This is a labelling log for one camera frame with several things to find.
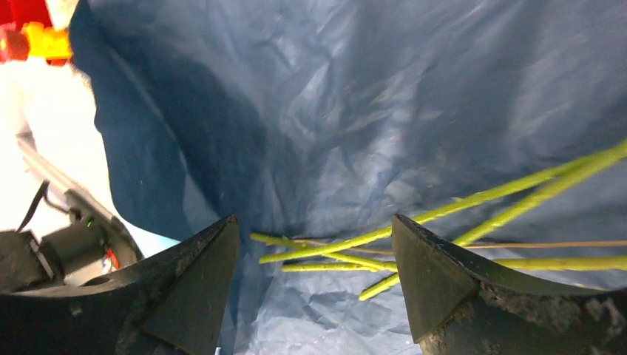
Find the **red wire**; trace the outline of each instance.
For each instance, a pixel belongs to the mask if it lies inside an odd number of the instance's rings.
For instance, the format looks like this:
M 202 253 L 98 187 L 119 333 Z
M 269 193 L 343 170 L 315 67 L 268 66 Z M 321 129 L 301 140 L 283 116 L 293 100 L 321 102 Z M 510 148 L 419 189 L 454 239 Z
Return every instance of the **red wire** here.
M 113 267 L 116 270 L 120 270 L 120 261 L 117 259 L 117 257 L 115 257 L 115 254 L 113 254 L 113 250 L 112 249 L 107 249 L 106 251 L 106 256 L 109 258 L 109 260 L 111 260 L 111 263 L 113 264 Z

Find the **white surface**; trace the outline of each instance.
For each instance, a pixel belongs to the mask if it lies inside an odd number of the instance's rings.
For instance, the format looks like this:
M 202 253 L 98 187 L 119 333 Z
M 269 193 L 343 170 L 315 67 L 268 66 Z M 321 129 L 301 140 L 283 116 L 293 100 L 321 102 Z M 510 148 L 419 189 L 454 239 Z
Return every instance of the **white surface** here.
M 93 125 L 89 81 L 70 66 L 49 67 L 42 60 L 29 60 L 0 66 L 0 82 L 1 230 L 19 225 L 39 185 L 25 172 L 15 144 L 14 134 L 28 127 L 41 155 L 118 215 L 102 138 Z M 121 220 L 147 257 L 177 243 Z M 29 228 L 41 236 L 67 224 L 66 216 L 42 206 Z

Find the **wrinkled plastic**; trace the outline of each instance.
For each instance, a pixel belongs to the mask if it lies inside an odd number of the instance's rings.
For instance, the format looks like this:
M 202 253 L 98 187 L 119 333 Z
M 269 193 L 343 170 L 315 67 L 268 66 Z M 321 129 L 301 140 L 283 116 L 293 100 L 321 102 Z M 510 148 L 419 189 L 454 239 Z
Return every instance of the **wrinkled plastic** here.
M 417 354 L 399 286 L 357 300 L 383 274 L 282 274 L 247 233 L 351 237 L 615 145 L 625 14 L 620 0 L 82 0 L 70 35 L 122 216 L 179 240 L 240 218 L 223 354 Z M 625 176 L 623 162 L 489 239 L 625 239 Z M 453 239 L 522 195 L 427 227 Z M 518 250 L 483 254 L 626 252 Z

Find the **yellow-green stick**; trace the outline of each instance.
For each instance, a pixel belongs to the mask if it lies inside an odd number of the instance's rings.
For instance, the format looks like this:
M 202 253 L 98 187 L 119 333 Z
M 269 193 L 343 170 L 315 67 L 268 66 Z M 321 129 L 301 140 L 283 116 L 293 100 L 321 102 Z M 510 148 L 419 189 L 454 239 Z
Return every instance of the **yellow-green stick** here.
M 487 220 L 478 227 L 455 239 L 453 243 L 458 246 L 468 246 L 474 243 L 476 240 L 481 239 L 484 235 L 502 227 L 505 223 L 514 220 L 516 217 L 534 209 L 541 203 L 554 198 L 558 194 L 577 185 L 581 181 L 584 181 L 592 175 L 595 175 L 598 172 L 616 164 L 625 156 L 627 156 L 627 140 L 612 149 L 602 152 L 595 159 L 583 164 L 579 168 L 567 172 L 559 180 L 543 186 L 538 191 L 530 194 L 514 206 L 507 209 L 505 212 Z
M 602 271 L 627 270 L 627 256 L 619 257 L 548 257 L 535 259 L 494 259 L 494 263 L 507 268 L 516 268 L 528 271 Z M 388 270 L 396 269 L 396 263 L 390 264 Z M 282 267 L 283 271 L 377 271 L 366 266 L 351 263 L 331 264 L 296 264 Z
M 294 249 L 307 248 L 307 245 L 305 245 L 304 243 L 297 243 L 291 240 L 278 238 L 278 237 L 272 237 L 270 235 L 259 234 L 259 233 L 251 233 L 251 239 L 256 240 L 258 242 L 264 242 L 264 243 L 272 244 L 275 246 L 284 246 L 287 248 L 294 248 Z M 382 261 L 370 259 L 367 257 L 357 257 L 355 255 L 347 255 L 347 254 L 341 254 L 341 253 L 327 253 L 323 255 L 325 257 L 330 257 L 335 260 L 344 261 L 346 263 L 358 264 L 361 266 L 366 266 L 368 268 L 374 268 L 376 270 L 387 270 L 387 267 L 388 267 Z
M 530 209 L 535 208 L 549 198 L 560 194 L 569 187 L 572 187 L 577 183 L 585 180 L 586 178 L 589 178 L 590 176 L 604 170 L 605 168 L 616 164 L 625 156 L 627 156 L 627 140 L 624 140 L 614 148 L 610 148 L 602 152 L 589 155 L 589 160 L 584 160 L 583 163 L 575 166 L 570 166 L 569 169 L 562 171 L 562 177 L 559 180 L 552 182 L 547 186 L 544 186 L 540 191 L 537 191 L 527 196 L 522 201 L 505 211 L 503 214 L 500 214 L 497 217 L 488 220 L 487 222 L 481 224 L 479 227 L 457 238 L 453 242 L 459 246 L 468 246 L 470 243 L 481 239 L 485 234 L 494 231 L 503 224 L 513 220 L 514 218 L 529 211 Z M 581 159 L 585 158 L 586 157 L 579 158 L 575 161 L 581 161 Z M 364 300 L 367 300 L 368 298 L 374 297 L 377 294 L 394 286 L 396 283 L 399 283 L 400 281 L 401 280 L 400 278 L 398 278 L 398 275 L 396 275 L 396 278 L 394 279 L 388 278 L 386 280 L 383 280 L 380 283 L 363 291 L 362 294 L 359 296 L 359 299 L 361 300 L 363 297 L 365 297 Z
M 420 214 L 419 216 L 413 217 L 412 220 L 417 223 L 427 223 L 431 220 L 435 220 L 440 217 L 447 216 L 449 214 L 459 212 L 464 209 L 468 209 L 473 206 L 481 205 L 484 202 L 490 200 L 496 200 L 497 198 L 501 198 L 503 196 L 511 195 L 516 192 L 520 192 L 533 186 L 537 186 L 541 183 L 545 183 L 548 180 L 551 180 L 555 176 L 562 175 L 566 172 L 569 172 L 582 164 L 588 163 L 591 160 L 594 160 L 597 155 L 601 153 L 595 153 L 593 155 L 589 155 L 583 158 L 579 158 L 577 160 L 562 164 L 555 168 L 545 169 L 541 172 L 536 172 L 527 177 L 523 177 L 518 180 L 514 180 L 512 182 L 506 183 L 501 186 L 497 186 L 493 189 L 489 189 L 482 192 L 477 192 L 476 194 L 470 195 L 469 197 L 463 198 L 456 202 L 450 203 L 446 206 L 439 207 L 437 209 L 433 209 L 431 211 Z M 301 248 L 297 251 L 288 251 L 285 253 L 265 255 L 260 258 L 260 263 L 273 263 L 277 261 L 284 261 L 290 259 L 297 259 L 300 257 L 313 257 L 316 255 L 322 255 L 327 253 L 333 253 L 336 251 L 341 251 L 345 249 L 350 249 L 355 246 L 360 246 L 363 244 L 371 243 L 375 240 L 386 238 L 390 236 L 392 232 L 392 227 L 385 227 L 382 229 L 378 229 L 376 231 L 372 231 L 367 234 L 363 234 L 360 237 L 356 237 L 349 240 L 344 240 L 338 243 L 331 243 L 326 246 L 321 247 L 307 247 Z
M 529 271 L 602 271 L 627 270 L 627 256 L 621 257 L 554 257 L 543 259 L 493 260 L 508 268 Z
M 401 278 L 399 277 L 399 274 L 398 273 L 393 274 L 392 276 L 386 279 L 383 279 L 383 281 L 381 281 L 380 283 L 377 283 L 376 285 L 372 287 L 366 288 L 362 292 L 362 294 L 359 295 L 359 300 L 360 301 L 368 300 L 400 282 L 401 282 Z
M 378 271 L 376 268 L 369 268 L 351 263 L 326 263 L 326 264 L 293 264 L 281 266 L 283 272 L 312 272 L 312 271 Z

